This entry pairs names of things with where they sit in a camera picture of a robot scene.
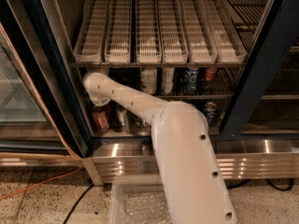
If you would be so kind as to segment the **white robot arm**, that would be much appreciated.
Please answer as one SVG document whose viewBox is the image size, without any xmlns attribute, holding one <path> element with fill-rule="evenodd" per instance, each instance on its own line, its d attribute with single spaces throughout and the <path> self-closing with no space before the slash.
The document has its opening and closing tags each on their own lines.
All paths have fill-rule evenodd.
<svg viewBox="0 0 299 224">
<path fill-rule="evenodd" d="M 173 224 L 237 224 L 208 136 L 194 106 L 166 100 L 90 72 L 83 86 L 94 101 L 107 97 L 151 126 L 151 139 Z"/>
</svg>

